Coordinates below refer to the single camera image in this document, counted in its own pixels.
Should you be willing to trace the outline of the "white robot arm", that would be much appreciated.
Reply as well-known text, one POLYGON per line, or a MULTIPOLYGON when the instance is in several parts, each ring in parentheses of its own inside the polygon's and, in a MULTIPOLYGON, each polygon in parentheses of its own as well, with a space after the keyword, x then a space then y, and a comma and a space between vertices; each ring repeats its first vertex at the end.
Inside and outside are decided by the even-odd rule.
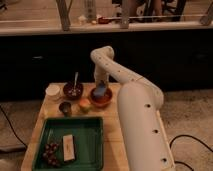
POLYGON ((120 120, 130 171, 176 171, 159 110, 164 103, 161 89, 142 75, 113 60, 111 46, 90 53, 94 78, 111 75, 121 84, 117 95, 120 120))

